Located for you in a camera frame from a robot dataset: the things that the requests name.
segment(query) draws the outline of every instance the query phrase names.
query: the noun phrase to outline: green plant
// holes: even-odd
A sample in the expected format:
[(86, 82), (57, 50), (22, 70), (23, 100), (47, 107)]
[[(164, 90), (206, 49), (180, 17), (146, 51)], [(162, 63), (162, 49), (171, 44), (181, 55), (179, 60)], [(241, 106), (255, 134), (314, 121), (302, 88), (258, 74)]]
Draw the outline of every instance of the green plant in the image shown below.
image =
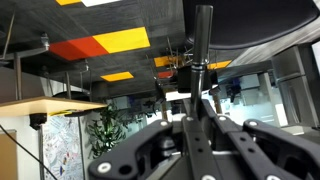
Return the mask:
[(98, 112), (101, 116), (100, 120), (92, 120), (93, 124), (88, 125), (93, 158), (98, 158), (103, 153), (110, 151), (126, 138), (119, 120), (119, 111), (114, 104), (99, 109)]

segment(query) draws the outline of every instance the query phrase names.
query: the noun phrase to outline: yellow ceiling panel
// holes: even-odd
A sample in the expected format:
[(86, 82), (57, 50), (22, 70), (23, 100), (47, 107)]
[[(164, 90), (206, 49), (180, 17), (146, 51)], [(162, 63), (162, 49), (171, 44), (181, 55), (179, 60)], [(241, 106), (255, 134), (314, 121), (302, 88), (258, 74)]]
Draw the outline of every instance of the yellow ceiling panel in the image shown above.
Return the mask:
[(168, 56), (154, 58), (154, 64), (156, 65), (156, 67), (169, 65), (170, 61), (171, 61), (171, 63), (176, 63), (177, 57), (173, 57), (170, 59)]
[(57, 3), (59, 3), (61, 6), (81, 2), (81, 0), (56, 0), (56, 1), (57, 1)]
[(150, 47), (145, 27), (93, 36), (109, 53)]
[(231, 60), (228, 61), (222, 61), (218, 63), (212, 63), (208, 65), (208, 69), (219, 69), (219, 68), (225, 68), (231, 63)]
[(104, 75), (104, 76), (101, 76), (101, 78), (103, 78), (108, 82), (114, 82), (114, 81), (120, 81), (125, 79), (132, 79), (134, 77), (130, 72), (122, 72), (122, 73)]

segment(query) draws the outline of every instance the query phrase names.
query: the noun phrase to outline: metal bolt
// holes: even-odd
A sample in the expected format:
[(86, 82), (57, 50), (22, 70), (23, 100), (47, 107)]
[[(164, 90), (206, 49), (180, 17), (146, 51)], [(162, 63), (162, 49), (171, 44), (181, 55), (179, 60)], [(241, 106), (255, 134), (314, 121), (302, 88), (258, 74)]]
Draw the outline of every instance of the metal bolt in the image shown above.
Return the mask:
[(162, 121), (160, 124), (161, 124), (161, 126), (166, 126), (166, 125), (168, 125), (168, 123), (167, 123), (166, 121)]
[(193, 118), (192, 117), (187, 117), (187, 120), (188, 121), (193, 121)]
[(211, 175), (204, 175), (202, 176), (201, 180), (216, 180), (216, 178)]
[(219, 120), (220, 120), (220, 121), (225, 121), (225, 120), (227, 120), (227, 118), (224, 117), (224, 116), (220, 116), (220, 117), (219, 117)]
[(249, 122), (249, 125), (250, 125), (250, 126), (258, 126), (258, 123), (254, 122), (254, 121), (250, 121), (250, 122)]
[(98, 172), (101, 174), (109, 172), (110, 169), (111, 169), (111, 164), (108, 162), (101, 163), (98, 166)]
[(281, 180), (280, 178), (278, 178), (277, 176), (274, 175), (269, 175), (266, 180)]

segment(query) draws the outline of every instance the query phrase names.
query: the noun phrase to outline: cable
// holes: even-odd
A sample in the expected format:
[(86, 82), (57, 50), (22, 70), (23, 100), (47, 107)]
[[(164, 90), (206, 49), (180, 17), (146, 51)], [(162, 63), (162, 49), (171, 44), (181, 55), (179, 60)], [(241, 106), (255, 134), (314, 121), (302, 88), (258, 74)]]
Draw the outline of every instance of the cable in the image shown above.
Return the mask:
[(47, 172), (53, 177), (54, 180), (58, 180), (53, 174), (52, 172), (43, 164), (43, 162), (41, 162), (38, 158), (36, 158), (33, 154), (31, 154), (31, 152), (29, 152), (26, 148), (24, 148), (20, 143), (18, 143), (18, 141), (16, 141), (0, 124), (0, 128), (1, 130), (13, 141), (15, 142), (18, 146), (20, 146), (26, 153), (28, 153), (31, 157), (33, 157), (33, 159), (35, 159), (36, 161), (38, 161), (38, 163), (43, 166), (44, 169), (47, 170)]

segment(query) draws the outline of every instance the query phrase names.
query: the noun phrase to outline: mural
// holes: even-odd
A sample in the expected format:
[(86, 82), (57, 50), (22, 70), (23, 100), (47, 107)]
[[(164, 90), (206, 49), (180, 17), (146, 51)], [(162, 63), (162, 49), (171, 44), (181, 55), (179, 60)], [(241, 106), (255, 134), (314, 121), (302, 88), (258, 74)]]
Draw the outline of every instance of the mural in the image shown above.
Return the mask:
[[(84, 179), (78, 118), (50, 116), (42, 131), (43, 162), (56, 178)], [(46, 170), (44, 179), (53, 179)]]

